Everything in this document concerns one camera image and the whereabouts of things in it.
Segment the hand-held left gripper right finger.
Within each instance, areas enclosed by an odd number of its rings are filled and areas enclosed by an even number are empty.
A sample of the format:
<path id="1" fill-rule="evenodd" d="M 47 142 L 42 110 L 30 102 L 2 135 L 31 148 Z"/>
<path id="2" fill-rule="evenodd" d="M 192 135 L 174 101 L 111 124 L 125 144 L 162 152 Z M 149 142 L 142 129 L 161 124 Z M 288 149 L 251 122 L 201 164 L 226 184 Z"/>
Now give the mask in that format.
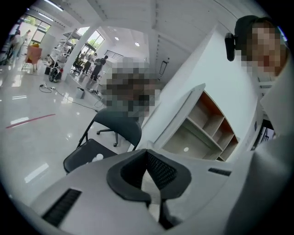
<path id="1" fill-rule="evenodd" d="M 147 171 L 160 198 L 158 220 L 146 235 L 234 235 L 232 164 L 149 150 Z"/>

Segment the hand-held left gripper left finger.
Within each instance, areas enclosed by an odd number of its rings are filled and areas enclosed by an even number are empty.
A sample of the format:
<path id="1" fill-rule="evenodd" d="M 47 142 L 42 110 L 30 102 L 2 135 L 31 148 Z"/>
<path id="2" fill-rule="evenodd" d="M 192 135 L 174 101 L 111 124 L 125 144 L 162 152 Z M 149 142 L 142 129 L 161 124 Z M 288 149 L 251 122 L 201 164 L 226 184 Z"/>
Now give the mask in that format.
<path id="1" fill-rule="evenodd" d="M 31 204 L 42 218 L 62 215 L 57 228 L 72 235 L 161 235 L 147 209 L 151 198 L 122 176 L 125 165 L 145 161 L 145 150 L 87 163 L 59 179 Z"/>

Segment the black folding chair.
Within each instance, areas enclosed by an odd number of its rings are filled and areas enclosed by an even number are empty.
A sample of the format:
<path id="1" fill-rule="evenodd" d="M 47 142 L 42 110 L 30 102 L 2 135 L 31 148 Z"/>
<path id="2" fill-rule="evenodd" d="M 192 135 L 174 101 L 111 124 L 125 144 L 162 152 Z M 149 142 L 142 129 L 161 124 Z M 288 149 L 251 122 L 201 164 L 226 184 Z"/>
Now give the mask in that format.
<path id="1" fill-rule="evenodd" d="M 137 148 L 141 140 L 142 130 L 139 124 L 139 118 L 131 117 L 127 112 L 103 108 L 93 117 L 80 138 L 76 149 L 64 159 L 63 168 L 66 173 L 70 173 L 78 167 L 92 162 L 98 154 L 101 154 L 103 159 L 116 155 L 115 152 L 98 143 L 96 140 L 88 138 L 88 132 L 93 123 L 99 123 L 108 128 L 99 130 L 97 132 L 98 135 L 101 132 L 114 132 L 116 141 L 118 141 L 119 135 L 122 136 L 133 145 L 133 150 Z"/>

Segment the grey wooden desk hutch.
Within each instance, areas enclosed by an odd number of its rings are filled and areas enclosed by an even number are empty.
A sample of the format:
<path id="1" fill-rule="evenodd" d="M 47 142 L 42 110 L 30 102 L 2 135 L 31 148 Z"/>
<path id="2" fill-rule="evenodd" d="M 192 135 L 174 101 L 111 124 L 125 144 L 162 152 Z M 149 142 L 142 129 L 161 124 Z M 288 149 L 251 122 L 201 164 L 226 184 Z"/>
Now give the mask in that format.
<path id="1" fill-rule="evenodd" d="M 227 118 L 200 84 L 161 101 L 143 122 L 140 147 L 226 161 L 238 145 Z"/>

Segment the long red floor tape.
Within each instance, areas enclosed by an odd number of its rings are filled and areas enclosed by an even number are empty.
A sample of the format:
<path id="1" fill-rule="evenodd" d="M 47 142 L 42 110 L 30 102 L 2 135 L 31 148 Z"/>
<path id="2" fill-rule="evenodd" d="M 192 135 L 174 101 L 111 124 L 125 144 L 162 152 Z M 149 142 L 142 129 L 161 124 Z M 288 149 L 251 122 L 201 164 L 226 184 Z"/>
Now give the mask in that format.
<path id="1" fill-rule="evenodd" d="M 47 117 L 52 117 L 55 116 L 56 114 L 48 114 L 48 115 L 44 115 L 44 116 L 40 116 L 40 117 L 34 117 L 34 118 L 28 118 L 28 117 L 23 117 L 23 118 L 19 118 L 16 120 L 13 120 L 10 122 L 10 125 L 6 127 L 6 129 L 10 129 L 10 128 L 14 128 L 20 125 L 24 125 L 26 123 L 32 122 L 32 121 L 36 121 L 36 120 L 40 120 L 43 118 L 47 118 Z"/>

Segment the green and black office chair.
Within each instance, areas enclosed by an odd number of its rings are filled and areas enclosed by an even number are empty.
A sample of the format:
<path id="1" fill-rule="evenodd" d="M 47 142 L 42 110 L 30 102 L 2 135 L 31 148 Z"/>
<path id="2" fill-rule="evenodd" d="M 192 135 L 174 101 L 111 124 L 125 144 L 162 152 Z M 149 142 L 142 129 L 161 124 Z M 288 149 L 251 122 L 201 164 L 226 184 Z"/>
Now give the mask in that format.
<path id="1" fill-rule="evenodd" d="M 80 59 L 76 59 L 72 65 L 72 68 L 70 70 L 71 74 L 80 74 L 84 68 L 85 62 Z"/>

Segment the metal balcony railing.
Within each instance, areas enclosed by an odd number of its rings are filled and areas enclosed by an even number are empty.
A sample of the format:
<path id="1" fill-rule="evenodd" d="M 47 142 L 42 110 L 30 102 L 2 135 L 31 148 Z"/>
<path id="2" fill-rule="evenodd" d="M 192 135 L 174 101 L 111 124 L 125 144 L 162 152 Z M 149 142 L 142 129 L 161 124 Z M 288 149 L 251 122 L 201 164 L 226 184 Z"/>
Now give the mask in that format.
<path id="1" fill-rule="evenodd" d="M 123 59 L 123 55 L 119 54 L 119 53 L 116 53 L 116 52 L 113 52 L 111 50 L 107 50 L 105 52 L 105 55 L 108 56 L 108 58 L 112 58 L 112 59 L 115 59 L 115 60 L 121 60 Z"/>

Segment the white pillar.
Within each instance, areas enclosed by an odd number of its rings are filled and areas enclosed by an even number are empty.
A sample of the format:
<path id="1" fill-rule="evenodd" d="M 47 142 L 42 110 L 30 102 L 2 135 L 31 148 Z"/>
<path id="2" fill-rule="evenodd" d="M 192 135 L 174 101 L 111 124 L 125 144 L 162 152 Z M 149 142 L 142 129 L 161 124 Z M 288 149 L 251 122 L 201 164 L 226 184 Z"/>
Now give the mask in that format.
<path id="1" fill-rule="evenodd" d="M 69 55 L 62 73 L 62 81 L 66 80 L 67 75 L 70 73 L 71 67 L 73 63 L 75 62 L 79 52 L 81 51 L 82 47 L 85 45 L 89 37 L 95 32 L 96 25 L 91 25 L 85 33 L 81 36 L 81 38 L 78 40 L 76 46 L 73 48 L 71 54 Z"/>

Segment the large window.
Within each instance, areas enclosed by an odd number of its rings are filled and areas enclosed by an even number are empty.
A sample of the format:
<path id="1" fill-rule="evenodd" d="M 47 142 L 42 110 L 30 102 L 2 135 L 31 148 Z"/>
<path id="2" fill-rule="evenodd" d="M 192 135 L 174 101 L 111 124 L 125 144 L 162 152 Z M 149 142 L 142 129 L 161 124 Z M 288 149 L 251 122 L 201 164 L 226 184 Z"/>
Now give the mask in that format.
<path id="1" fill-rule="evenodd" d="M 40 44 L 51 25 L 30 15 L 20 17 L 19 30 L 25 45 Z"/>
<path id="2" fill-rule="evenodd" d="M 104 40 L 104 37 L 97 30 L 95 30 L 94 33 L 88 38 L 85 45 L 89 48 L 90 53 L 93 54 L 101 46 Z"/>

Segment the white shelving rack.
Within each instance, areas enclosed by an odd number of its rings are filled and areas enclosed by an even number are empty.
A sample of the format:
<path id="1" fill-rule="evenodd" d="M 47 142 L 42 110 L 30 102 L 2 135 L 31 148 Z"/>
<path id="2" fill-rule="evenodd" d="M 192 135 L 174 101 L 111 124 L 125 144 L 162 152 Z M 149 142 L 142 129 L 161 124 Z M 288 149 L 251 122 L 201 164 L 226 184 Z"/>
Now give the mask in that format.
<path id="1" fill-rule="evenodd" d="M 53 46 L 47 66 L 50 68 L 64 67 L 80 37 L 81 35 L 78 33 L 77 29 L 74 29 L 72 32 L 64 33 Z"/>

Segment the orange chair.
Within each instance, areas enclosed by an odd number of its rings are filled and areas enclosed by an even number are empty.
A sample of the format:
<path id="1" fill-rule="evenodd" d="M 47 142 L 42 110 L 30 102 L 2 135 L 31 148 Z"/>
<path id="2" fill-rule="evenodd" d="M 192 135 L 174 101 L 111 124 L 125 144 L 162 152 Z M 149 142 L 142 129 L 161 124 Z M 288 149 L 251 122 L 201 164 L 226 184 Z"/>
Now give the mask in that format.
<path id="1" fill-rule="evenodd" d="M 28 65 L 33 65 L 33 72 L 35 72 L 37 69 L 37 63 L 39 59 L 41 58 L 42 48 L 40 48 L 40 45 L 38 43 L 34 43 L 32 45 L 29 45 L 27 47 L 27 54 L 24 60 L 24 64 L 22 66 L 22 70 Z"/>

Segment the long ceiling tube light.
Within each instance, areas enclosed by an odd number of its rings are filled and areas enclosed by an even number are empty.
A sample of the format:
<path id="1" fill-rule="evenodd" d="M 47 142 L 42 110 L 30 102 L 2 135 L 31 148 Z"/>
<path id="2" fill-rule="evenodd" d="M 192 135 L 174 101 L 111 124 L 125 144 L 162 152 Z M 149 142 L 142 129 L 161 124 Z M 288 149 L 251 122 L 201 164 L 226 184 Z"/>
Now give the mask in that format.
<path id="1" fill-rule="evenodd" d="M 55 7 L 56 9 L 58 9 L 59 11 L 63 11 L 63 9 L 57 5 L 56 3 L 52 2 L 51 0 L 43 0 L 44 2 L 50 4 L 51 6 Z"/>

